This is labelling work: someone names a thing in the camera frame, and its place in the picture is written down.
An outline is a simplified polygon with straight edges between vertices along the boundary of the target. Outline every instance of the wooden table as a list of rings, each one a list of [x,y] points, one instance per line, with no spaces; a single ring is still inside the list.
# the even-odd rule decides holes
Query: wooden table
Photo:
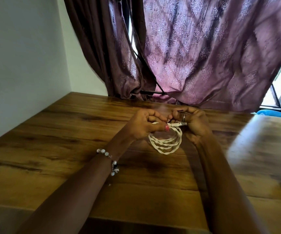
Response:
[[[68,94],[0,137],[0,206],[36,209],[139,108],[167,115],[173,107]],[[281,233],[281,118],[206,113],[257,213],[272,233]],[[206,193],[199,192],[205,190],[200,160],[187,140],[170,155],[137,141],[119,165],[120,172],[106,181],[91,217],[208,229],[201,202]]]

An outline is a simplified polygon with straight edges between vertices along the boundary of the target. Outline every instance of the purple curtain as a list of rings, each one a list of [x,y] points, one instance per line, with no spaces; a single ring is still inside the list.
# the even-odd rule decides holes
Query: purple curtain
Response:
[[[152,78],[142,76],[144,67],[132,54],[120,0],[64,1],[84,56],[109,96],[142,99],[140,89],[154,90]]]
[[[154,95],[157,101],[247,112],[260,106],[281,65],[281,0],[143,5],[144,54],[168,94]]]

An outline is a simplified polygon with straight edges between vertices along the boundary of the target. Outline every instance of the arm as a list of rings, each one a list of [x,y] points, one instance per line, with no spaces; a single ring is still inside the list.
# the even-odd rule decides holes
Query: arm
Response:
[[[188,139],[196,146],[212,202],[211,225],[215,234],[269,233],[261,224],[250,201],[234,176],[224,153],[214,137],[205,112],[185,107],[173,110],[169,119],[188,123]]]
[[[93,157],[47,198],[17,233],[78,233],[111,173],[112,160],[118,161],[134,140],[166,130],[166,121],[154,110],[139,110],[103,148],[112,158],[103,154]]]

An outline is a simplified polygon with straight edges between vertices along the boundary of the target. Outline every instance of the wall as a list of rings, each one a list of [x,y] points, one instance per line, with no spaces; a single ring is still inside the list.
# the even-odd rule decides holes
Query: wall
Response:
[[[72,91],[107,96],[104,82],[95,74],[83,55],[64,0],[57,1]]]
[[[0,0],[0,136],[70,91],[57,0]]]

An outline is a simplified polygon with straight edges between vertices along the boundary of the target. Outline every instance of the person's left arm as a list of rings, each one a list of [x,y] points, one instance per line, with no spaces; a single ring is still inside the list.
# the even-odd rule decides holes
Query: person's left arm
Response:
[[[104,154],[93,157],[47,198],[17,233],[78,233],[112,171],[112,161],[118,161],[134,140],[145,138],[150,132],[168,131],[167,120],[157,111],[139,110],[112,140],[101,148],[112,158]]]

